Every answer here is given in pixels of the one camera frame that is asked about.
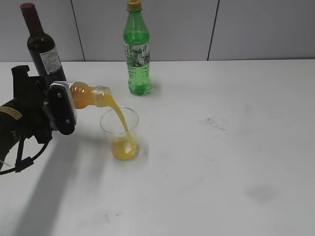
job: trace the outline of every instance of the yellow warning label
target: yellow warning label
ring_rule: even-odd
[[[17,110],[11,108],[11,107],[0,107],[0,112],[7,113],[8,115],[12,116],[16,120],[22,118],[22,114],[18,112]]]

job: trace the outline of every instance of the yellow bottle cap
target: yellow bottle cap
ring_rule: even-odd
[[[128,0],[127,10],[131,12],[141,11],[141,0]]]

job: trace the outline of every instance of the orange juice bottle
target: orange juice bottle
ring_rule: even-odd
[[[90,87],[83,82],[74,82],[70,84],[70,91],[76,109],[83,109],[89,105],[106,107],[116,104],[112,91],[104,86]]]

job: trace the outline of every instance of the plastic bottle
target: plastic bottle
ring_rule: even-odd
[[[76,109],[83,109],[89,105],[98,107],[112,106],[115,102],[110,88],[90,87],[83,82],[70,84],[70,91]]]
[[[129,90],[135,95],[150,92],[150,34],[141,15],[141,0],[128,0],[128,21],[124,31]]]

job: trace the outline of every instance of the gray wall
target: gray wall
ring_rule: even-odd
[[[20,5],[29,0],[1,0],[0,61],[31,61],[29,37]],[[61,60],[83,60],[80,41],[69,0],[31,0],[44,30],[55,40]]]
[[[142,1],[152,60],[315,58],[315,0]],[[31,60],[24,2],[1,0],[0,61]],[[32,2],[62,60],[125,60],[126,0]]]
[[[209,60],[315,58],[315,0],[220,0]]]
[[[143,0],[151,60],[206,60],[218,0]],[[73,0],[86,60],[125,60],[127,0]]]

